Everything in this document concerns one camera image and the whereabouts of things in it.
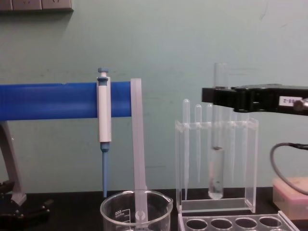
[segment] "green wall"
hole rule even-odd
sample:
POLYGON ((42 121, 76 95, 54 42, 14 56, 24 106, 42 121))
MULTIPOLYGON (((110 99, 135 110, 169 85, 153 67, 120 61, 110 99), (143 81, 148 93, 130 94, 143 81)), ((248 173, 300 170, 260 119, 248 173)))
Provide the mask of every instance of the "green wall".
MULTIPOLYGON (((113 81, 141 78, 152 189, 175 188, 174 121, 184 98, 199 103, 201 87, 213 85, 213 63, 230 63, 234 85, 308 86, 306 0, 74 0, 74 9, 1 15, 0 83, 94 82, 99 66, 111 70, 113 81)), ((306 143, 308 120, 252 116, 260 122, 258 186, 269 186, 271 146, 306 143)), ((9 125, 26 192, 102 189, 95 119, 9 125)), ((131 189, 131 120, 115 118, 112 126, 110 189, 131 189)), ((304 154, 281 150, 279 166, 303 174, 304 154)))

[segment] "white label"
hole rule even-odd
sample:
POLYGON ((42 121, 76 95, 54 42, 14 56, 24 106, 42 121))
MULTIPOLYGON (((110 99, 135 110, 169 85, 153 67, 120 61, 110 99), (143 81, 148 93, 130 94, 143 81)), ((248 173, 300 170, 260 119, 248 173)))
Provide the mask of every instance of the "white label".
POLYGON ((302 100, 301 97, 292 97, 292 96, 280 96, 279 97, 279 106, 293 107, 295 101, 302 100))

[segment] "wire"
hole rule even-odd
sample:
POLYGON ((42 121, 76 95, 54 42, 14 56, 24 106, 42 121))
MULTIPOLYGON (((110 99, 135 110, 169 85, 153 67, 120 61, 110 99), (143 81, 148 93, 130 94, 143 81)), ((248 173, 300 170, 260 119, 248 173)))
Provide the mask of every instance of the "wire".
POLYGON ((308 150, 308 144, 300 144, 300 143, 278 143, 276 144, 274 147, 272 147, 271 151, 270 151, 270 163, 275 171, 275 173, 278 175, 278 177, 280 179, 283 180, 284 183, 286 183, 287 185, 289 185, 292 189, 294 189, 295 191, 308 196, 308 191, 302 190, 300 188, 298 188, 297 186, 295 186, 294 184, 292 184, 290 181, 288 181, 288 179, 278 170, 275 161, 274 161, 274 152, 277 148, 282 147, 282 146, 290 146, 293 148, 297 148, 297 149, 304 149, 304 150, 308 150))

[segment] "test tube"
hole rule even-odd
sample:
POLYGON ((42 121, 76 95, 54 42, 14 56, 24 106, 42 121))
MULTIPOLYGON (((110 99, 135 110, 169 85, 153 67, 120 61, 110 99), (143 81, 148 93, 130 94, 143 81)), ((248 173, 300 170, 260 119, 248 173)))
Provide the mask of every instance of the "test tube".
MULTIPOLYGON (((228 88, 228 65, 217 63, 214 65, 214 87, 220 89, 228 88)), ((213 105, 212 115, 212 145, 209 159, 209 188, 208 195, 214 200, 223 197, 223 169, 224 169, 224 121, 223 107, 213 105)))
POLYGON ((196 123, 196 154, 197 154, 198 183, 200 183, 201 123, 202 123, 202 106, 200 104, 197 104, 194 108, 194 121, 196 123))
POLYGON ((191 103, 188 99, 183 101, 183 124, 184 124, 184 187, 185 200, 189 181, 189 123, 191 122, 191 103))

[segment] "black countertop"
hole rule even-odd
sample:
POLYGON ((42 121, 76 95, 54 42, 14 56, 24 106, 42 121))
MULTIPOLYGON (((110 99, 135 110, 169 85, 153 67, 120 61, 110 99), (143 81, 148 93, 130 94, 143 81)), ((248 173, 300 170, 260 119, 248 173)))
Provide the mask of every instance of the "black countertop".
MULTIPOLYGON (((166 196, 173 198, 174 207, 171 213, 171 230, 178 230, 178 212, 175 205, 175 190, 157 190, 166 196)), ((231 189, 225 193, 234 196, 231 189)), ((24 208, 40 206, 43 202, 53 199, 50 220, 47 224, 39 225, 27 231, 101 231, 103 219, 100 214, 102 192, 68 192, 68 193, 38 193, 28 194, 24 208)), ((275 214, 278 209, 272 202, 272 188, 257 189, 256 214, 275 214)), ((211 216, 219 215, 247 215, 250 212, 211 213, 211 216)), ((294 224, 301 231, 308 231, 308 221, 295 221, 294 224)))

